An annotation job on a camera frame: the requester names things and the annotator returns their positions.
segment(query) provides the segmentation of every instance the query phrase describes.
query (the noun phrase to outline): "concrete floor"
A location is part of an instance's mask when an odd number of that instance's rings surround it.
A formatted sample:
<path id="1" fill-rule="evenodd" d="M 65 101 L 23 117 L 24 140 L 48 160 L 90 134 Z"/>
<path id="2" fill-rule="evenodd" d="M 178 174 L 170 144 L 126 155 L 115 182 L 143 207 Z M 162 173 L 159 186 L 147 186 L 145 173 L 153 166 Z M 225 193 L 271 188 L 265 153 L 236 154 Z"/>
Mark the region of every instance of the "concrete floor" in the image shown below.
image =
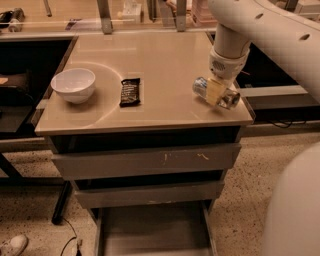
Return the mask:
<path id="1" fill-rule="evenodd" d="M 266 209 L 279 174 L 297 154 L 319 141 L 319 122 L 287 129 L 248 127 L 235 166 L 209 215 L 219 256 L 259 255 Z M 59 176 L 50 151 L 4 155 L 24 176 Z M 58 226 L 51 223 L 59 193 L 59 187 L 0 187 L 0 241 L 24 233 L 30 241 L 23 256 L 60 255 L 74 233 L 66 221 Z M 64 218 L 82 240 L 82 255 L 93 255 L 96 226 L 73 195 Z M 75 255 L 75 241 L 64 255 Z"/>

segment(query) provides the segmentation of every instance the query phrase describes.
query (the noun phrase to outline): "white sneaker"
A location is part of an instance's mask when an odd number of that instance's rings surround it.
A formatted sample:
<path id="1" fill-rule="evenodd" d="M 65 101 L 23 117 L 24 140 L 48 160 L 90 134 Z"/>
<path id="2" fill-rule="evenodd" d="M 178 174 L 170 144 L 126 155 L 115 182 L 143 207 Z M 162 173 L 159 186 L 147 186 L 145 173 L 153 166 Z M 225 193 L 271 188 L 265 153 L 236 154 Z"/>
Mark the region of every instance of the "white sneaker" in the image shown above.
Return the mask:
<path id="1" fill-rule="evenodd" d="M 25 235 L 15 236 L 4 241 L 0 245 L 0 256 L 18 256 L 28 245 L 28 238 Z"/>

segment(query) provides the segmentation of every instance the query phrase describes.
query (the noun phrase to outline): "gray drawer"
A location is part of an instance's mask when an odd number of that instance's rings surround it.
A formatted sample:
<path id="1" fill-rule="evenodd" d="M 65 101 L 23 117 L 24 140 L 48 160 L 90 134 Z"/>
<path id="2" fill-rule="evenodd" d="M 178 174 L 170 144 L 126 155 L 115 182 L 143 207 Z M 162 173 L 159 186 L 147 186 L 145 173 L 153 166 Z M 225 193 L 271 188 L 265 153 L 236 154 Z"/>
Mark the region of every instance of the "gray drawer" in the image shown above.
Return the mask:
<path id="1" fill-rule="evenodd" d="M 156 175 L 229 169 L 240 148 L 230 143 L 56 154 L 52 161 L 65 180 Z"/>
<path id="2" fill-rule="evenodd" d="M 171 202 L 212 200 L 220 196 L 223 181 L 207 180 L 149 186 L 101 188 L 75 191 L 83 208 L 150 205 Z"/>
<path id="3" fill-rule="evenodd" d="M 217 255 L 201 202 L 100 209 L 96 256 Z"/>

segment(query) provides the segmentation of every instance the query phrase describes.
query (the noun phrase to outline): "person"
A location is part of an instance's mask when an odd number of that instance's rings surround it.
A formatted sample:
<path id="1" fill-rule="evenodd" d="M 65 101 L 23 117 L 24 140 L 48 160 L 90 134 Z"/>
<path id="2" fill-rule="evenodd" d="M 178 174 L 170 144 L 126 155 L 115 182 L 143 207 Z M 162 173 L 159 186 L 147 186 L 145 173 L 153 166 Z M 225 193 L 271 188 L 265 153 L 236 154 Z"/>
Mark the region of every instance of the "person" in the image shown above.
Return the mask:
<path id="1" fill-rule="evenodd" d="M 4 241 L 0 245 L 0 256 L 18 256 L 28 245 L 28 238 L 25 235 L 18 235 Z"/>

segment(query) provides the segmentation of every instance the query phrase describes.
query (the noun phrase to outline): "white bowl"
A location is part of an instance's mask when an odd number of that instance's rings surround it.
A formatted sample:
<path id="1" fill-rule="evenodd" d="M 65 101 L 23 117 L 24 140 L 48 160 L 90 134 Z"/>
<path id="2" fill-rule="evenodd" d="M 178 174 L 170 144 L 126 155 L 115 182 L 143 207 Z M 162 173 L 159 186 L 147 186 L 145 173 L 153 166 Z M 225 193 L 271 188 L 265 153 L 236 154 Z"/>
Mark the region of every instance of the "white bowl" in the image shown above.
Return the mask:
<path id="1" fill-rule="evenodd" d="M 95 79 L 95 74 L 89 69 L 68 69 L 53 77 L 51 87 L 64 100 L 80 104 L 93 94 Z"/>

